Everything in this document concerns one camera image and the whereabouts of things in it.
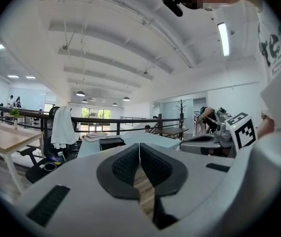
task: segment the potted plant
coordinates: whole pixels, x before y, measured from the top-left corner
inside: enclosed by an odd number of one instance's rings
[[[13,109],[10,114],[14,116],[14,129],[17,129],[17,117],[20,116],[18,109]]]

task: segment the black box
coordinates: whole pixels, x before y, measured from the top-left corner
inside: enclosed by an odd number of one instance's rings
[[[107,138],[107,139],[99,139],[100,141],[100,150],[107,150],[111,148],[115,148],[118,146],[126,145],[124,140],[121,138]]]

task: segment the window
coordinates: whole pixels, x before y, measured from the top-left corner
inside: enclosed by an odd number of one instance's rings
[[[81,108],[81,118],[90,119],[110,119],[111,110],[94,109],[94,108]],[[86,133],[98,132],[98,131],[110,131],[111,127],[109,123],[81,123],[81,130],[87,131],[81,133],[85,135]]]
[[[43,111],[44,111],[44,112],[49,112],[50,109],[51,109],[52,107],[54,107],[54,106],[55,106],[55,105],[52,105],[52,104],[45,104],[45,107],[44,107]]]
[[[111,119],[111,110],[81,108],[81,118]]]

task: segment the book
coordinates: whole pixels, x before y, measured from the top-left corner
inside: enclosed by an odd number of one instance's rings
[[[107,133],[105,132],[95,132],[95,133],[88,133],[84,136],[84,139],[88,142],[98,141],[99,139],[106,138]]]

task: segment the metal railing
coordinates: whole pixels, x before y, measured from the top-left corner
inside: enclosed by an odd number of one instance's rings
[[[121,119],[132,119],[132,120],[134,120],[134,119],[147,119],[147,118],[134,118],[134,117],[121,117]],[[136,124],[135,123],[124,123],[125,125],[131,125],[132,127],[134,127],[134,125],[138,125],[138,123],[139,122],[136,122]]]
[[[8,108],[8,107],[1,107],[0,106],[0,112],[4,112],[4,113],[10,113],[12,111],[12,108]],[[46,145],[46,141],[48,139],[48,131],[52,130],[52,127],[48,126],[48,121],[52,120],[53,118],[49,115],[43,114],[42,111],[29,111],[29,110],[24,110],[24,109],[19,109],[19,113],[21,117],[31,117],[31,118],[37,118],[39,119],[39,123],[40,125],[29,125],[26,124],[25,120],[24,122],[20,122],[17,125],[19,126],[23,126],[23,127],[27,127],[27,128],[33,128],[33,129],[38,129],[41,132],[43,132],[43,136],[44,136],[44,154],[47,152],[47,145]],[[0,117],[0,121],[9,123],[9,124],[14,124],[13,121],[10,120],[6,120],[6,119],[13,119],[14,117]],[[100,118],[76,118],[76,117],[71,117],[71,120],[78,123],[116,123],[116,130],[102,130],[102,132],[115,132],[116,135],[120,135],[120,132],[128,132],[128,131],[139,131],[139,130],[146,130],[146,128],[139,128],[139,129],[127,129],[127,130],[121,130],[120,129],[120,124],[122,123],[134,123],[135,119],[100,119]],[[156,122],[158,123],[157,126],[155,126],[155,129],[162,129],[164,127],[170,127],[170,126],[175,126],[175,125],[179,125],[179,124],[172,124],[172,125],[165,125],[163,126],[163,122],[169,122],[169,121],[181,121],[181,119],[179,118],[175,118],[175,119],[162,119],[161,115],[159,115],[158,119],[146,119],[146,118],[139,118],[137,120],[137,123],[153,123]],[[85,131],[85,130],[76,130],[75,132],[86,132],[89,133],[91,131]]]

